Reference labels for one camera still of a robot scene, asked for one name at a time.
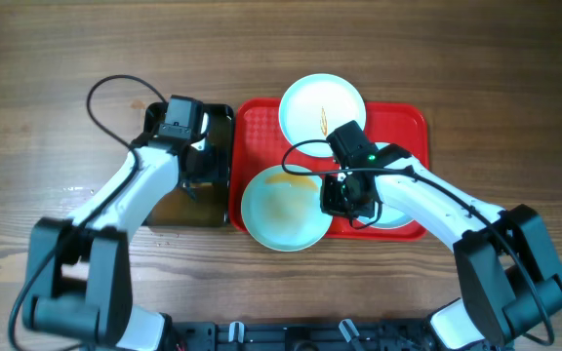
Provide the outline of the pale plate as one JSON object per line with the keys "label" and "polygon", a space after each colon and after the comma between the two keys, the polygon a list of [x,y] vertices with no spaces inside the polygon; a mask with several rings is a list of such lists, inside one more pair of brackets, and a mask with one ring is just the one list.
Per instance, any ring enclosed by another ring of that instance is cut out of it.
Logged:
{"label": "pale plate", "polygon": [[379,220],[377,220],[377,214],[378,209],[375,209],[375,214],[372,217],[367,218],[365,216],[359,216],[357,220],[362,225],[372,223],[373,228],[382,230],[400,228],[410,224],[413,221],[410,216],[386,205],[382,206],[381,216]]}

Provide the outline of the plate with brown smear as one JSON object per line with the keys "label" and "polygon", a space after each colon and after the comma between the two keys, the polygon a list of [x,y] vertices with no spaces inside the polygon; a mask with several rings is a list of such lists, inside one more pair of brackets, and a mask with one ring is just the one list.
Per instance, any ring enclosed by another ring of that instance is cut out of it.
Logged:
{"label": "plate with brown smear", "polygon": [[321,240],[333,222],[322,212],[323,180],[298,165],[269,167],[247,185],[241,216],[249,234],[279,252],[297,252]]}

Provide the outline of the plate with ketchup streak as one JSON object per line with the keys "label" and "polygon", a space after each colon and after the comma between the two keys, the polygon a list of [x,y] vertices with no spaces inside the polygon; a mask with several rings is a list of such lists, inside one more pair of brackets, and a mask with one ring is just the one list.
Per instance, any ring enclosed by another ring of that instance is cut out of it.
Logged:
{"label": "plate with ketchup streak", "polygon": [[286,140],[295,145],[322,139],[354,121],[365,129],[367,111],[357,89],[345,79],[316,73],[296,81],[282,96],[278,120]]}

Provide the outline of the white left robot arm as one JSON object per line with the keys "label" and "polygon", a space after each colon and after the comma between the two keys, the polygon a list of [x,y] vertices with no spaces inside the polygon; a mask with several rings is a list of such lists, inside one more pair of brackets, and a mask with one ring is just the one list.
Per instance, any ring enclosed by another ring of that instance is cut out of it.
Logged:
{"label": "white left robot arm", "polygon": [[226,175],[215,147],[131,149],[86,204],[43,217],[30,234],[25,283],[9,323],[76,340],[90,350],[173,350],[171,318],[133,302],[129,243],[153,208],[182,184]]}

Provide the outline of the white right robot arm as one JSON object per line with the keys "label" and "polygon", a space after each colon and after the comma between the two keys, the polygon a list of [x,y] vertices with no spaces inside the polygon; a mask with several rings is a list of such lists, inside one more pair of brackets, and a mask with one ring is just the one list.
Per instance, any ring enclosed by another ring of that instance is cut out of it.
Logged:
{"label": "white right robot arm", "polygon": [[481,340],[505,346],[520,336],[554,342],[550,318],[562,309],[562,263],[535,210],[473,198],[413,157],[370,154],[343,173],[344,179],[324,179],[325,213],[354,220],[389,206],[453,252],[461,295],[428,322],[443,346],[458,350]]}

